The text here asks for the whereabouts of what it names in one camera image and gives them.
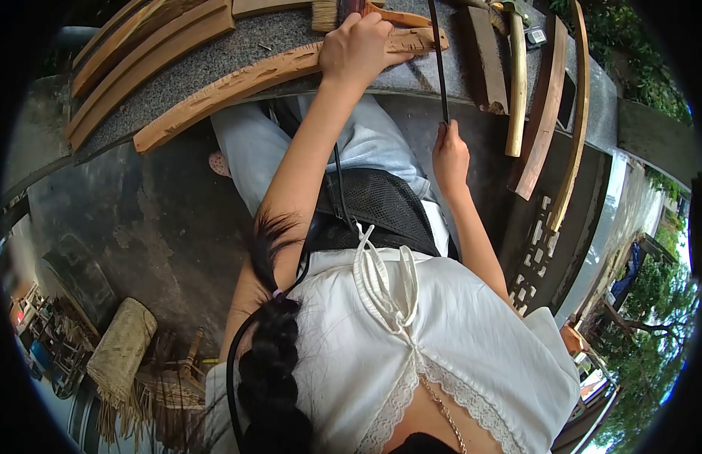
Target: carved wooden board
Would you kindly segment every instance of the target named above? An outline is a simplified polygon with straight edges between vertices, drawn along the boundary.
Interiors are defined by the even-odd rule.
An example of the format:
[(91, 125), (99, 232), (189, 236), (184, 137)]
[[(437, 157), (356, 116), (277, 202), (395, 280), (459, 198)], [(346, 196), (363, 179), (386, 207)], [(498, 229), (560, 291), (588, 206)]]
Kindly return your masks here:
[(555, 15), (548, 16), (547, 29), (548, 36), (554, 38), (543, 48), (535, 99), (532, 100), (530, 119), (522, 136), (520, 159), (515, 161), (508, 184), (526, 201), (530, 200), (535, 189), (553, 140), (565, 82), (568, 30)]
[(570, 0), (570, 10), (573, 11), (575, 23), (575, 56), (577, 59), (577, 94), (575, 98), (575, 121), (573, 123), (573, 149), (570, 151), (568, 167), (565, 170), (563, 184), (555, 198), (553, 217), (550, 228), (553, 232), (560, 229), (560, 224), (568, 209), (570, 196), (573, 194), (575, 177), (581, 166), (582, 147), (585, 144), (585, 131), (588, 129), (588, 105), (591, 101), (591, 62), (588, 56), (588, 33), (585, 31), (585, 21), (582, 17), (581, 4)]
[[(449, 48), (443, 30), (439, 31), (442, 50)], [(323, 42), (308, 44), (262, 59), (232, 74), (214, 81), (198, 92), (175, 104), (162, 116), (149, 123), (134, 136), (138, 152), (149, 152), (169, 141), (196, 122), (220, 109), (268, 89), (302, 76), (320, 71), (318, 57)], [(386, 40), (388, 52), (425, 54), (434, 50), (434, 36), (430, 28), (396, 30)]]
[(205, 0), (154, 0), (123, 23), (73, 79), (73, 96), (84, 96), (139, 43)]
[(124, 7), (119, 10), (119, 12), (114, 14), (111, 17), (111, 19), (109, 19), (109, 21), (105, 23), (103, 27), (101, 27), (101, 30), (99, 30), (98, 33), (93, 35), (93, 38), (91, 38), (89, 42), (83, 47), (83, 49), (80, 52), (78, 52), (76, 58), (73, 59), (73, 68), (75, 69), (76, 66), (78, 66), (83, 61), (86, 55), (88, 55), (89, 52), (93, 50), (93, 48), (107, 35), (107, 33), (113, 30), (116, 27), (116, 25), (118, 25), (124, 19), (126, 19), (129, 16), (129, 14), (133, 13), (134, 10), (144, 2), (145, 0), (131, 0), (126, 5), (124, 5)]
[(139, 44), (93, 90), (66, 130), (73, 150), (136, 87), (160, 68), (216, 36), (234, 30), (232, 0), (208, 0)]
[[(268, 12), (283, 11), (283, 9), (303, 8), (313, 2), (328, 2), (329, 0), (235, 0), (232, 15), (241, 17), (255, 16)], [(383, 6), (386, 0), (374, 0), (374, 5)]]

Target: paintbrush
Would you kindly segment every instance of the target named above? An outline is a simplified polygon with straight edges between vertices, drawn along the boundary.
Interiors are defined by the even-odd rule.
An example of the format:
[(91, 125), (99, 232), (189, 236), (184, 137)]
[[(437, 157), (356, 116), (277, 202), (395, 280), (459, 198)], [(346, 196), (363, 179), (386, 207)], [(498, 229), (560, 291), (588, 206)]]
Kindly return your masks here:
[(389, 11), (373, 5), (370, 0), (315, 0), (313, 2), (313, 22), (312, 29), (315, 31), (329, 32), (338, 27), (346, 18), (354, 12), (361, 16), (377, 12), (381, 18), (408, 27), (422, 28), (431, 27), (431, 20), (428, 17), (413, 14), (411, 12)]

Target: foot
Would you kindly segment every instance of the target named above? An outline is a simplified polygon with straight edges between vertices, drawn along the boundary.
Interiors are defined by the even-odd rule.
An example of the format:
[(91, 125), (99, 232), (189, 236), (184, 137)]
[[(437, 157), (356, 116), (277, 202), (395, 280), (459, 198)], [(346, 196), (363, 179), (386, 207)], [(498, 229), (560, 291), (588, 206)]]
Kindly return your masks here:
[(227, 168), (227, 163), (224, 161), (224, 156), (222, 153), (219, 151), (216, 151), (210, 155), (210, 168), (214, 171), (214, 173), (218, 174), (221, 177), (228, 177), (232, 178), (232, 175), (229, 174), (229, 169)]

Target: granite countertop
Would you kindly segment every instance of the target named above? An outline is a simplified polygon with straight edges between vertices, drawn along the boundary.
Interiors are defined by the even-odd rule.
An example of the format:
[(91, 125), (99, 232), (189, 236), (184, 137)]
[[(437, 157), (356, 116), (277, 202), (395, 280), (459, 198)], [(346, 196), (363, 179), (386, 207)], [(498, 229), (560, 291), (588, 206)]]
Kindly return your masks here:
[[(459, 23), (453, 24), (456, 9), (437, 4), (439, 27), (447, 32), (449, 50), (444, 52), (447, 95), (452, 103), (473, 105), (464, 80), (464, 34)], [(533, 25), (544, 25), (545, 16), (532, 6), (521, 3)], [(428, 17), (426, 0), (387, 0), (387, 9), (407, 11)], [(322, 41), (323, 34), (311, 30), (310, 8), (293, 9), (236, 20), (236, 29), (226, 35), (187, 53), (182, 59), (167, 65), (121, 102), (116, 109), (84, 142), (74, 154), (75, 163), (85, 162), (110, 148), (131, 140), (148, 122), (162, 115), (174, 104), (214, 82), (257, 60), (282, 51)], [(268, 51), (259, 44), (270, 47)], [(535, 94), (541, 50), (528, 52), (528, 113)], [(569, 37), (566, 71), (576, 80), (575, 42)], [(316, 74), (275, 86), (248, 100), (266, 99), (314, 92), (320, 75)], [(420, 56), (384, 71), (369, 86), (367, 92), (439, 98), (437, 59), (434, 54)], [(616, 91), (603, 70), (591, 61), (591, 110), (586, 141), (589, 145), (607, 151), (615, 146)], [(439, 105), (439, 118), (442, 107)], [(570, 134), (573, 122), (568, 123)]]

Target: light blue jeans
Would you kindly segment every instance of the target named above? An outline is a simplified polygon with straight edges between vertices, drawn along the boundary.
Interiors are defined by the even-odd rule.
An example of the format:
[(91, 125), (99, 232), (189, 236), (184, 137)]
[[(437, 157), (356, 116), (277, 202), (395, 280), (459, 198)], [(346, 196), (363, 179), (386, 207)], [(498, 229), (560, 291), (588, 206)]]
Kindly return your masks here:
[[(301, 121), (313, 98), (314, 95), (303, 95), (280, 101), (287, 103)], [(227, 107), (212, 115), (211, 121), (237, 192), (255, 216), (291, 138), (265, 116), (257, 103)], [(404, 179), (420, 199), (436, 202), (409, 144), (373, 96), (361, 98), (337, 143), (341, 168), (388, 171)], [(325, 171), (335, 170), (331, 153)]]

